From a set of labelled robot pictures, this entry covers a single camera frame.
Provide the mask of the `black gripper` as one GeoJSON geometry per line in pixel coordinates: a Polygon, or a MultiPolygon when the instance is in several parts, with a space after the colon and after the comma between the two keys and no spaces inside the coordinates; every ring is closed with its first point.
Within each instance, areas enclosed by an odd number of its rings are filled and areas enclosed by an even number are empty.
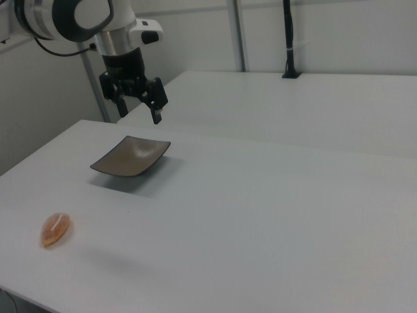
{"type": "Polygon", "coordinates": [[[155,125],[162,120],[162,110],[168,103],[163,83],[159,77],[147,80],[141,49],[118,56],[102,56],[106,72],[99,76],[103,96],[112,101],[120,117],[128,114],[124,95],[139,98],[151,111],[155,125]]]}

